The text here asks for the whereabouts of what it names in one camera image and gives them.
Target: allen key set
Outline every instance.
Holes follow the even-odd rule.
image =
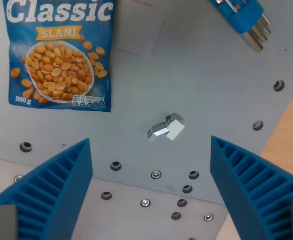
[[[271,21],[257,0],[210,0],[258,53],[271,34]]]

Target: bowl of peanuts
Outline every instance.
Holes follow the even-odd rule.
[[[73,95],[86,95],[95,83],[90,59],[65,41],[37,43],[25,65],[36,90],[54,103],[70,103]]]

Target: blue snack bag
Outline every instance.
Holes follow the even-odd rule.
[[[3,0],[10,38],[9,103],[111,112],[116,0]]]

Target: white bowl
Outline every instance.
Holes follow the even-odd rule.
[[[36,48],[37,45],[39,45],[39,44],[44,44],[44,45],[46,45],[47,43],[52,43],[52,44],[54,44],[54,45],[57,45],[57,44],[64,44],[65,46],[70,47],[73,51],[78,51],[78,52],[83,53],[83,56],[86,58],[86,62],[90,65],[90,71],[91,71],[91,73],[92,73],[92,83],[89,84],[89,85],[87,86],[87,91],[83,93],[83,95],[87,95],[87,93],[92,89],[93,85],[95,84],[95,72],[94,72],[94,70],[93,70],[92,65],[90,64],[90,59],[87,57],[87,55],[86,55],[85,52],[80,51],[80,50],[77,49],[75,46],[73,46],[72,44],[67,43],[67,42],[65,42],[65,41],[42,41],[42,42],[38,42],[36,45],[34,45],[34,46],[30,49],[30,51],[27,53],[26,57],[29,57],[29,56],[30,56],[30,54],[34,51],[34,49]],[[30,69],[29,69],[29,65],[28,65],[28,64],[26,64],[26,68],[27,68],[27,71],[29,72],[30,78],[31,78],[31,80],[32,80],[32,82],[33,82],[33,85],[34,85],[35,89],[36,89],[36,90],[37,90],[37,91],[38,91],[38,92],[39,92],[44,98],[46,98],[46,99],[49,100],[50,102],[54,102],[54,103],[58,103],[58,104],[69,104],[69,103],[70,103],[70,101],[64,101],[64,100],[53,100],[52,97],[50,97],[50,96],[46,96],[46,95],[43,95],[42,90],[39,90],[38,87],[37,87],[37,81],[35,81],[35,80],[32,78],[32,76],[31,76],[31,71],[30,71]]]

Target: metal bracket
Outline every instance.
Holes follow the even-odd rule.
[[[157,137],[165,135],[168,139],[173,141],[185,128],[182,120],[175,114],[168,116],[166,121],[153,126],[147,133],[147,138],[150,143],[157,139]]]

